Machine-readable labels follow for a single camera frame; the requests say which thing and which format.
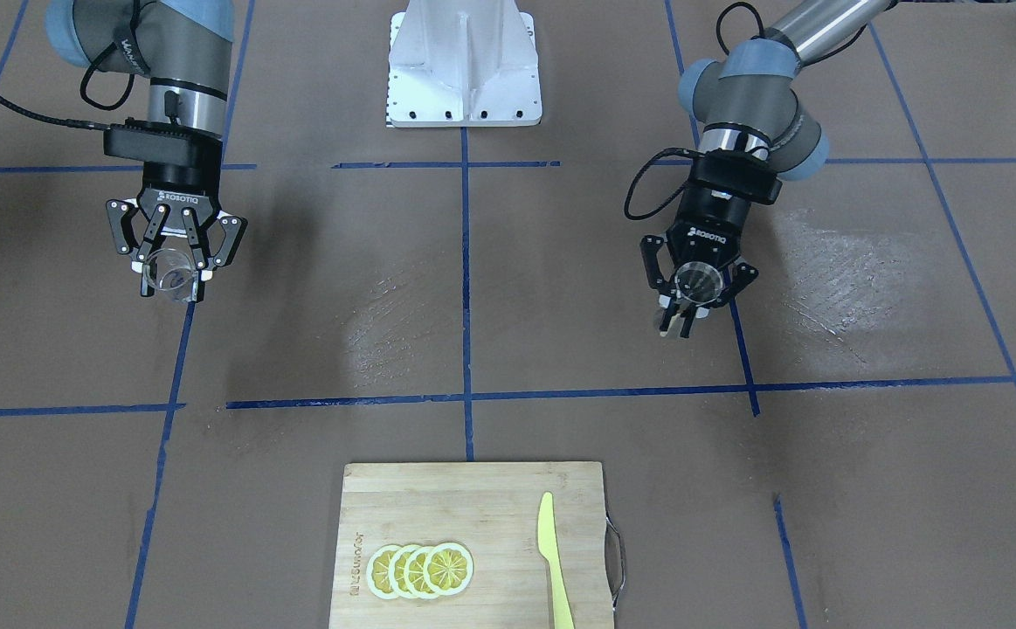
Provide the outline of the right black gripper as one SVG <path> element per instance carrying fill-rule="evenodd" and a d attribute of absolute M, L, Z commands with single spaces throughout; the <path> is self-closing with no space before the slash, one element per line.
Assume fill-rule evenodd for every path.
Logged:
<path fill-rule="evenodd" d="M 140 294 L 156 293 L 149 259 L 162 247 L 165 226 L 185 232 L 196 268 L 190 301 L 203 301 L 205 284 L 217 268 L 231 265 L 248 226 L 245 218 L 223 212 L 218 199 L 220 136 L 183 125 L 125 122 L 104 131 L 104 152 L 143 163 L 142 187 L 134 200 L 106 203 L 115 250 L 141 276 Z M 180 218 L 184 208 L 193 211 Z"/>

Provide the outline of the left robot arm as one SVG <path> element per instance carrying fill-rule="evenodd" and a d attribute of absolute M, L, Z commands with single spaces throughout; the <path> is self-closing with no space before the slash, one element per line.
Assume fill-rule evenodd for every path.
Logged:
<path fill-rule="evenodd" d="M 783 182 L 818 172 L 830 140 L 792 89 L 803 69 L 855 43 L 891 1 L 803 1 L 774 24 L 724 48 L 724 59 L 695 61 L 678 99 L 701 124 L 694 149 L 666 148 L 650 159 L 687 158 L 688 178 L 666 196 L 678 211 L 666 231 L 639 249 L 648 286 L 659 297 L 660 335 L 687 338 L 696 320 L 728 306 L 759 271 L 742 255 L 743 228 L 755 204 L 771 206 Z"/>

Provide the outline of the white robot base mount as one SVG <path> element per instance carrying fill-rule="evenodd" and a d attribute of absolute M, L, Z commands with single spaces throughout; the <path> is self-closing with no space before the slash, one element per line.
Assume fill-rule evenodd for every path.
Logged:
<path fill-rule="evenodd" d="M 535 20 L 515 1 L 411 1 L 389 36 L 389 128 L 541 123 Z"/>

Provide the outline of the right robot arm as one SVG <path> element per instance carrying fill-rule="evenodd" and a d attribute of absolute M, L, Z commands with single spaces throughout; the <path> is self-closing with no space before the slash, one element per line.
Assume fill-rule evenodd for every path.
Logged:
<path fill-rule="evenodd" d="M 245 232 L 218 198 L 232 3 L 52 1 L 45 32 L 62 59 L 88 74 L 149 81 L 147 116 L 104 133 L 106 155 L 142 165 L 139 192 L 108 200 L 106 214 L 115 250 L 141 275 L 141 295 L 168 290 L 200 302 Z"/>

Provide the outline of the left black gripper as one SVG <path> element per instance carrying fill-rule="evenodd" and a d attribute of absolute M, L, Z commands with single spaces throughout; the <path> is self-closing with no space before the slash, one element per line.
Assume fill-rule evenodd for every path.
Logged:
<path fill-rule="evenodd" d="M 742 260 L 742 235 L 753 204 L 775 203 L 782 182 L 764 160 L 736 150 L 688 152 L 692 164 L 675 218 L 665 236 L 644 235 L 640 256 L 648 286 L 675 298 L 673 275 L 660 267 L 660 252 L 681 268 L 681 338 L 696 320 L 728 306 L 759 278 Z M 729 271 L 729 278 L 723 271 Z"/>

